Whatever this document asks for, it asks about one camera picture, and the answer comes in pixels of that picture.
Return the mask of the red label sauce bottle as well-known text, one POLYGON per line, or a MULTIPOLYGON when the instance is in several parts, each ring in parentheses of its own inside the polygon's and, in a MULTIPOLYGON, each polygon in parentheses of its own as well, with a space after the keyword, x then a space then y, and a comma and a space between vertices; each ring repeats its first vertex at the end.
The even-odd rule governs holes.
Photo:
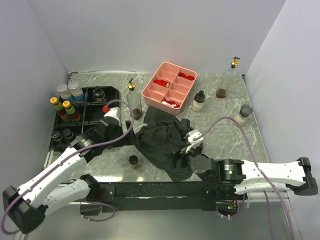
POLYGON ((77 123, 81 121, 80 113, 72 106, 72 104, 69 101, 64 101, 62 103, 62 106, 64 107, 66 113, 68 114, 72 122, 77 123))

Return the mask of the dark spice jar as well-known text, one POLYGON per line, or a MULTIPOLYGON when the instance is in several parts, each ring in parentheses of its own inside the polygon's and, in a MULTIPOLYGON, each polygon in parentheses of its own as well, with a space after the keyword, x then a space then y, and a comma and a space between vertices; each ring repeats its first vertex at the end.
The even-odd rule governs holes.
POLYGON ((62 144, 63 143, 63 136, 58 130, 54 130, 51 133, 51 139, 56 143, 56 144, 62 144))

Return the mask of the small black cap spice jar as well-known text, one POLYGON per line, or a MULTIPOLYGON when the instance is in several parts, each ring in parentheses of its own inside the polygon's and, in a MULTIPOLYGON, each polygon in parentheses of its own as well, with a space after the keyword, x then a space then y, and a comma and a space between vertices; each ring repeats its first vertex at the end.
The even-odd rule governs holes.
POLYGON ((69 129, 69 128, 65 128, 62 131, 62 136, 65 138, 65 140, 68 143, 71 143, 74 139, 75 139, 75 135, 74 133, 69 129))

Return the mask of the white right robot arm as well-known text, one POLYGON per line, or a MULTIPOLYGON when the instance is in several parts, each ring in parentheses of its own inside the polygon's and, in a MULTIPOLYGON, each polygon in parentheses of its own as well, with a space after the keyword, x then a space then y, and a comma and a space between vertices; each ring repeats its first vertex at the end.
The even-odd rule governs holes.
POLYGON ((297 196, 318 194, 307 157, 287 163, 257 163, 244 159, 214 160, 195 149, 172 152, 174 160, 185 157, 188 166, 213 192, 224 199, 251 192, 287 191, 297 196))

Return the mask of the black cap brown powder bottle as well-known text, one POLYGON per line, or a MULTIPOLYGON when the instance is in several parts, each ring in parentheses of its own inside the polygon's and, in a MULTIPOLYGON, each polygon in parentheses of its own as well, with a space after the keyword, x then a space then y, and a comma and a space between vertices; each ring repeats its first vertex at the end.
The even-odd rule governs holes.
POLYGON ((106 94, 105 94, 104 90, 99 86, 96 86, 93 89, 92 97, 93 97, 94 102, 105 102, 106 101, 106 94))

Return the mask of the blue label spice jar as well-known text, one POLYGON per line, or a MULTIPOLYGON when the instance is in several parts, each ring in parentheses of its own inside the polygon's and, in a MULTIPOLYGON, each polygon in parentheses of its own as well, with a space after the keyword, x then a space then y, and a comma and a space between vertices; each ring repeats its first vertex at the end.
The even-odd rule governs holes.
POLYGON ((76 100, 70 92, 68 86, 65 83, 61 83, 56 87, 56 91, 64 101, 69 101, 71 104, 75 104, 76 100))
POLYGON ((71 81, 67 86, 77 103, 81 104, 85 102, 85 93, 77 81, 71 81))

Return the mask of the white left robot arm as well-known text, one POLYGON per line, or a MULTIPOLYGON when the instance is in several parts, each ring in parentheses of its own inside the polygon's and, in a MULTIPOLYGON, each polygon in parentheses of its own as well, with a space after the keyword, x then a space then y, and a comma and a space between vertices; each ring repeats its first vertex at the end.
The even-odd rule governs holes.
POLYGON ((4 214, 0 222, 1 231, 12 235, 5 229, 6 218, 11 219, 18 231, 28 234, 50 214, 71 202, 82 200, 98 205, 101 184, 90 174, 82 175, 60 189, 57 187, 62 179, 99 156, 107 146, 123 140, 132 131, 134 121, 127 124, 127 131, 119 135, 122 126, 117 117, 101 118, 97 126, 78 135, 61 156, 37 176, 18 188, 7 187, 2 193, 4 214))

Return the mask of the dark lid beige powder jar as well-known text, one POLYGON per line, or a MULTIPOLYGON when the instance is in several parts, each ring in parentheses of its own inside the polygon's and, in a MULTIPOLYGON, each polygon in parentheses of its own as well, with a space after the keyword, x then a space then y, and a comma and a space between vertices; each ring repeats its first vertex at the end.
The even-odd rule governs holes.
POLYGON ((248 104, 243 104, 239 110, 239 113, 235 115, 234 120, 243 126, 247 121, 247 118, 253 113, 253 108, 248 104))

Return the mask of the tall gold spout sauce bottle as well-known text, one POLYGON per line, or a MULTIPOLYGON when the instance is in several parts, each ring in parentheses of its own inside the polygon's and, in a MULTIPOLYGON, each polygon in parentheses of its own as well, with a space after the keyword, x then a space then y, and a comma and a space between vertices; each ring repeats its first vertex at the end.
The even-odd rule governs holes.
POLYGON ((216 89, 216 97, 224 99, 227 96, 229 86, 232 84, 233 80, 236 78, 236 67, 239 64, 241 58, 235 56, 230 62, 228 68, 219 78, 219 84, 216 89))

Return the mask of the red yellow cap sauce bottle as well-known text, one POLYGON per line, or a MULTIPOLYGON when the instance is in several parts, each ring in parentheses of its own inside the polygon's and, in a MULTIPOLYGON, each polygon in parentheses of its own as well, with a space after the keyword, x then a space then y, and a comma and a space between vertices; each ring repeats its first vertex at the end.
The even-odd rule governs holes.
POLYGON ((57 97, 50 98, 50 103, 53 105, 54 109, 56 110, 57 114, 64 122, 71 122, 69 115, 66 112, 66 109, 63 107, 62 103, 58 100, 57 97))

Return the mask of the tall gold spout oil bottle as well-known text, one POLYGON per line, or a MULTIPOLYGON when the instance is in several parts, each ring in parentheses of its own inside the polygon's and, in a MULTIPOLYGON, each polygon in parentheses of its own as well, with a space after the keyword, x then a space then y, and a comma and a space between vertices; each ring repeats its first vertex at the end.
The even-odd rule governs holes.
POLYGON ((141 96, 136 90, 136 84, 134 83, 133 78, 128 81, 128 90, 129 92, 126 95, 127 103, 132 109, 133 118, 139 120, 143 116, 142 112, 142 103, 141 96))

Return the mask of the black cap white powder bottle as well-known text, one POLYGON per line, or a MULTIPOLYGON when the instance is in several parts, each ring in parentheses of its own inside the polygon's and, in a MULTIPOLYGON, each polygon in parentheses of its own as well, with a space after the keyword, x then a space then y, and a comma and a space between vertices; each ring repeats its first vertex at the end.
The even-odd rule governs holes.
POLYGON ((191 109, 194 111, 194 112, 201 112, 203 107, 204 107, 204 104, 205 104, 205 100, 206 100, 206 96, 205 96, 205 93, 203 90, 200 90, 199 92, 197 92, 194 96, 194 99, 193 99, 193 103, 192 103, 192 106, 191 106, 191 109))

